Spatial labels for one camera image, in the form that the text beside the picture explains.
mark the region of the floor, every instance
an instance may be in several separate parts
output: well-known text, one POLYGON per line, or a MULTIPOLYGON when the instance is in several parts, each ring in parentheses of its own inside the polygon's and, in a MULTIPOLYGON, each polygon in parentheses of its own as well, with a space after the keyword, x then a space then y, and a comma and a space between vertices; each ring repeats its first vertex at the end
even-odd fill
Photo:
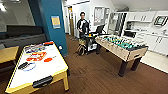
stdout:
POLYGON ((160 71, 168 73, 168 57, 166 56, 148 51, 142 58, 141 62, 160 71))
MULTIPOLYGON (((99 55, 74 54, 78 41, 67 37, 68 56, 64 57, 71 75, 68 76, 69 91, 64 91, 63 82, 48 85, 32 94, 168 94, 168 74, 140 63, 136 71, 131 71, 132 62, 128 63, 125 76, 119 77, 121 59, 105 49, 99 55)), ((0 94, 5 91, 8 78, 0 80, 0 94)))

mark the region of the countertop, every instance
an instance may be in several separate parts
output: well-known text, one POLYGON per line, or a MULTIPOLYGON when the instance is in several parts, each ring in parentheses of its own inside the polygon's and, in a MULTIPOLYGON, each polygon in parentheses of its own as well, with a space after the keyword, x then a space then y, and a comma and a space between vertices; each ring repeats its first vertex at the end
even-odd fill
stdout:
POLYGON ((146 35, 168 38, 168 36, 163 35, 163 34, 156 34, 156 33, 152 34, 153 33, 152 31, 137 31, 137 30, 124 30, 124 31, 130 31, 130 32, 142 33, 142 34, 146 34, 146 35))

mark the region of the man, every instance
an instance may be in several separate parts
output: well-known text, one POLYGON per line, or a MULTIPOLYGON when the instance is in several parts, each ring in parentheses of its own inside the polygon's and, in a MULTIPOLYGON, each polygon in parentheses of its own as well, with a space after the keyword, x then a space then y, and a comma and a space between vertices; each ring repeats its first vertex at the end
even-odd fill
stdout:
POLYGON ((77 23, 77 29, 79 30, 80 39, 84 38, 84 34, 89 33, 89 23, 84 19, 85 13, 80 13, 81 19, 77 23))

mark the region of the cabinet door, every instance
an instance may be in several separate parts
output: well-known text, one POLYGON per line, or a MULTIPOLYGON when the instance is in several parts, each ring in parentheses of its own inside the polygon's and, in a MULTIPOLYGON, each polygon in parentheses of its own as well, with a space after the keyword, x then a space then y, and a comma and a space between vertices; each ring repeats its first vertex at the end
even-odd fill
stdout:
POLYGON ((146 34, 143 34, 143 33, 136 33, 135 35, 135 40, 138 40, 138 41, 145 41, 146 39, 146 34))
POLYGON ((153 18, 155 15, 155 11, 152 12, 145 12, 144 16, 143 16, 143 22, 152 22, 153 18))
POLYGON ((168 38, 160 38, 156 45, 155 52, 168 55, 168 38))
POLYGON ((153 51, 157 42, 158 42, 159 37, 157 36, 152 36, 152 35, 147 35, 145 42, 147 43, 147 46, 149 46, 148 50, 153 51))
POLYGON ((137 12, 130 12, 128 21, 135 21, 137 12))
POLYGON ((145 12, 138 12, 135 16, 135 21, 142 21, 145 12))

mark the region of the dark shirt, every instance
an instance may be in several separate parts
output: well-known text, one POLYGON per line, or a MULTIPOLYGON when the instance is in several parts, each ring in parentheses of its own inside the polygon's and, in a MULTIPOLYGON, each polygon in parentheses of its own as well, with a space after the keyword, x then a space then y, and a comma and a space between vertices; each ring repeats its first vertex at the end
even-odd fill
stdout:
POLYGON ((83 34, 89 33, 89 23, 85 19, 80 19, 77 23, 77 29, 81 29, 83 34))

